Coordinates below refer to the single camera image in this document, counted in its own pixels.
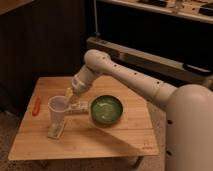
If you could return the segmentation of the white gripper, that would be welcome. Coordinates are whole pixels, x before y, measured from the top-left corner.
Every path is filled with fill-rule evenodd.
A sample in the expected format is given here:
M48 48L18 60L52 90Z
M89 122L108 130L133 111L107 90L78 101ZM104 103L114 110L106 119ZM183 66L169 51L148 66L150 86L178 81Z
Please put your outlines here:
M65 101L67 104L75 104L79 96L87 92L99 74L84 65L71 81L71 88L66 89Z

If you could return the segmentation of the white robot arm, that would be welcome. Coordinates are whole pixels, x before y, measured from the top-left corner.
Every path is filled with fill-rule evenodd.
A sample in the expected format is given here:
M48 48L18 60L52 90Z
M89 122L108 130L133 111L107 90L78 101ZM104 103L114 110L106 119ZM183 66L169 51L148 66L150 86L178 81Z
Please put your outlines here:
M90 49L72 78L75 103L101 75L109 75L166 112L165 171L213 171L213 91L198 84L175 87L119 65Z

